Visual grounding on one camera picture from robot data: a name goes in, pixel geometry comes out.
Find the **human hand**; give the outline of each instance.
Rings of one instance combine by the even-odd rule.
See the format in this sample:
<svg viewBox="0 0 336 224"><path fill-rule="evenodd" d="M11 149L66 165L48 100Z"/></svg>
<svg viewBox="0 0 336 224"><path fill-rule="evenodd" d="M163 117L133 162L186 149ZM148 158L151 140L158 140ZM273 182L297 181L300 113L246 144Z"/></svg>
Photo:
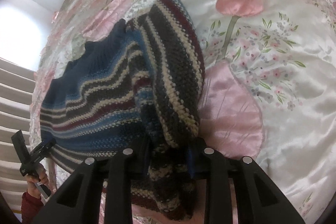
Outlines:
<svg viewBox="0 0 336 224"><path fill-rule="evenodd" d="M41 184L44 184L44 185L48 186L49 180L48 180L48 176L46 174L46 170L44 169L43 165L39 164L36 171L39 174ZM33 177L33 176L30 176L30 175L26 175L25 178L26 178L27 183L28 183L27 193L34 198L40 198L41 193L36 188L36 186L34 184L34 183L39 182L39 180L37 178Z"/></svg>

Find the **silver screw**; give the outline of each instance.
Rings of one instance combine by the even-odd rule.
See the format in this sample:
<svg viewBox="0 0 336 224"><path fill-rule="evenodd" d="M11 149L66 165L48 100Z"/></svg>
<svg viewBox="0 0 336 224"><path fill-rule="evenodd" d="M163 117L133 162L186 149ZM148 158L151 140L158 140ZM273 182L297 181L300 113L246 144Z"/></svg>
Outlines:
<svg viewBox="0 0 336 224"><path fill-rule="evenodd" d="M243 162L246 164L250 164L252 161L253 160L251 157L248 157L248 156L243 157Z"/></svg>
<svg viewBox="0 0 336 224"><path fill-rule="evenodd" d="M213 150L212 148L210 147L207 147L206 149L204 149L204 153L208 154L208 155L211 155L215 152L215 150Z"/></svg>
<svg viewBox="0 0 336 224"><path fill-rule="evenodd" d="M87 158L87 159L85 160L85 163L86 163L87 165L93 164L94 162L95 162L95 159L94 159L94 158Z"/></svg>
<svg viewBox="0 0 336 224"><path fill-rule="evenodd" d="M126 148L123 151L124 155L131 155L133 153L133 149L132 148Z"/></svg>

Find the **person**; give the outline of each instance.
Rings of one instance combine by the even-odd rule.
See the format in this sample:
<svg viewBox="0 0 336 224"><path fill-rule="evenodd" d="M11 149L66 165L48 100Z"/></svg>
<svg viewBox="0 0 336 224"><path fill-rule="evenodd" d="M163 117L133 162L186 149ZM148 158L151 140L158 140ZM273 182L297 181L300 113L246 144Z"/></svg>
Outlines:
<svg viewBox="0 0 336 224"><path fill-rule="evenodd" d="M48 187L49 179L46 174L46 170L42 164L38 165L37 173L39 174L41 183ZM41 193L35 186L35 183L39 182L39 180L30 175L26 175L25 178L27 180L28 186L27 191L22 195L22 203L21 203L22 224L31 224L33 218L43 207L43 202L41 201Z"/></svg>

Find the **wall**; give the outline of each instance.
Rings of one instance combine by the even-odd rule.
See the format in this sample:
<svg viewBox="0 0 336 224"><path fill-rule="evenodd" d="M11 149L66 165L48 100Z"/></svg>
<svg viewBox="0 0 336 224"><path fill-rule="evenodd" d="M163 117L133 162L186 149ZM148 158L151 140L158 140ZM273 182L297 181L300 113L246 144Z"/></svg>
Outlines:
<svg viewBox="0 0 336 224"><path fill-rule="evenodd" d="M64 0L0 0L0 57L36 71Z"/></svg>

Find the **red sleeve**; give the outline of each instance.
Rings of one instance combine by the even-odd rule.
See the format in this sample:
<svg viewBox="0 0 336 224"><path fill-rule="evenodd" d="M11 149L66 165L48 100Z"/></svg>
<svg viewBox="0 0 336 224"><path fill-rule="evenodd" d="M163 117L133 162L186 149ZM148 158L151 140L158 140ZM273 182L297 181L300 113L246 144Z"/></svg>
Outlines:
<svg viewBox="0 0 336 224"><path fill-rule="evenodd" d="M41 198L34 198L27 192L23 193L21 204L22 224L30 224L42 207Z"/></svg>

